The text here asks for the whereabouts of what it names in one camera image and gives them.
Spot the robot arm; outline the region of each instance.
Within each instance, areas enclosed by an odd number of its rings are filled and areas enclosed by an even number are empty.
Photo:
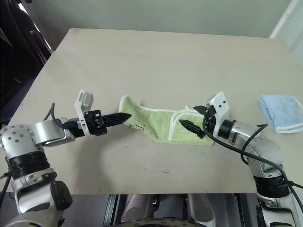
[[[228,140],[235,148],[267,159],[283,169],[281,148],[265,137],[260,127],[238,121],[230,121],[229,106],[223,92],[206,102],[205,106],[194,107],[205,116],[205,128],[214,138]],[[187,120],[180,123],[191,132],[203,138],[206,133]],[[256,183],[257,219],[260,227],[287,225],[300,227],[293,194],[281,172],[275,167],[247,157],[248,165]]]
[[[30,125],[8,126],[0,131],[0,145],[15,194],[19,215],[6,227],[59,227],[72,198],[64,182],[56,181],[43,147],[69,143],[81,136],[99,136],[107,127],[121,124],[131,115],[114,113],[102,116],[100,110],[90,111],[91,93],[80,91],[75,103],[78,118],[59,118]]]

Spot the floor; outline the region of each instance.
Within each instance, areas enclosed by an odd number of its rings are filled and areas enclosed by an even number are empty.
[[[303,192],[298,193],[301,200]],[[218,227],[255,227],[257,197],[254,193],[241,194],[245,200],[242,203],[244,211],[244,222],[242,224],[241,214],[234,194],[208,194],[210,203],[213,206]],[[64,213],[67,220],[64,227],[102,227],[107,209],[108,195],[72,195],[73,204]],[[183,205],[178,195],[161,195],[160,206],[154,213],[156,218],[175,217],[182,218]],[[4,226],[10,219],[17,215],[15,200],[6,193],[0,211],[0,227]],[[301,222],[303,214],[299,213]]]

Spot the dark chair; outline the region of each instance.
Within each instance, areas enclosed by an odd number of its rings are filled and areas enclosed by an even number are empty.
[[[8,124],[52,50],[16,0],[0,0],[1,39],[0,121]]]

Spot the black marking on towel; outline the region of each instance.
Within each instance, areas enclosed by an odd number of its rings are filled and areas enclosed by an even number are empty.
[[[139,128],[141,128],[142,129],[142,130],[140,129],[141,131],[144,131],[144,128],[141,127],[141,126],[139,126],[139,125],[137,125],[137,123],[136,123],[136,126],[138,126]]]

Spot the white towel edge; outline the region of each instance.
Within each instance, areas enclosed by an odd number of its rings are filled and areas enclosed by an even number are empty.
[[[285,126],[285,127],[275,127],[275,130],[278,131],[278,130],[290,130],[290,129],[294,129],[294,128],[297,128],[297,127],[301,127],[303,126],[303,123],[299,123],[299,124],[294,124],[294,125],[290,125],[290,126]]]
[[[192,110],[192,109],[177,110],[176,112],[174,112],[173,115],[172,115],[171,118],[170,118],[170,124],[169,124],[169,137],[170,137],[170,135],[171,135],[171,133],[172,133],[171,130],[172,130],[172,125],[173,125],[173,123],[174,123],[174,121],[175,121],[175,116],[178,115],[178,114],[184,113],[184,112],[186,112],[186,113],[191,113],[191,112],[193,112],[193,113],[198,113],[196,110]]]
[[[295,133],[295,132],[300,132],[303,131],[303,127],[299,128],[299,129],[294,129],[294,130],[276,130],[276,133],[281,133],[281,134],[290,134],[290,133]]]
[[[121,98],[121,100],[120,100],[120,103],[119,103],[119,112],[121,112],[122,104],[123,104],[124,100],[125,100],[127,97],[129,97],[129,95],[124,95],[124,96],[122,96],[122,98]],[[148,107],[145,107],[145,106],[137,105],[137,104],[131,99],[131,97],[129,97],[129,98],[130,98],[130,100],[135,104],[135,106],[137,106],[137,107],[139,107],[139,108],[141,108],[141,109],[143,109],[143,110],[149,110],[149,111],[155,111],[155,112],[163,112],[163,111],[165,111],[165,112],[173,112],[173,113],[174,113],[174,112],[177,112],[177,110],[151,109],[151,108],[148,108]]]
[[[292,97],[293,97],[293,99],[297,102],[297,104],[299,105],[299,107],[301,107],[301,109],[302,109],[302,111],[303,111],[303,106],[302,106],[302,104],[299,102],[299,100],[296,99],[294,96],[292,96]]]
[[[176,127],[176,124],[178,122],[178,119],[180,119],[181,116],[183,115],[191,115],[191,116],[195,116],[195,117],[203,117],[202,114],[199,114],[199,113],[191,113],[191,112],[185,112],[185,113],[180,113],[176,119],[174,120],[172,126],[170,127],[169,129],[169,137],[168,137],[168,141],[172,141],[172,138],[174,136],[174,131],[175,131],[175,127]]]

